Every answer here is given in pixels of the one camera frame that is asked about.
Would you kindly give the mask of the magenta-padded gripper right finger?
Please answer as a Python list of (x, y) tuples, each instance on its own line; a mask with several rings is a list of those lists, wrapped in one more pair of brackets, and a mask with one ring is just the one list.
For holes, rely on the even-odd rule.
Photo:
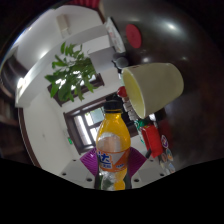
[(130, 148), (128, 170), (125, 177), (127, 189), (141, 188), (165, 176), (165, 171), (157, 159), (147, 159), (135, 148)]

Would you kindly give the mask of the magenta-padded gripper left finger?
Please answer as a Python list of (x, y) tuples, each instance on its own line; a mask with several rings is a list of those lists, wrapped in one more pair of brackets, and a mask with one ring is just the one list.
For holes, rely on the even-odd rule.
[(70, 161), (60, 173), (63, 179), (90, 189), (97, 187), (97, 175), (98, 158), (96, 149), (88, 151), (80, 159)]

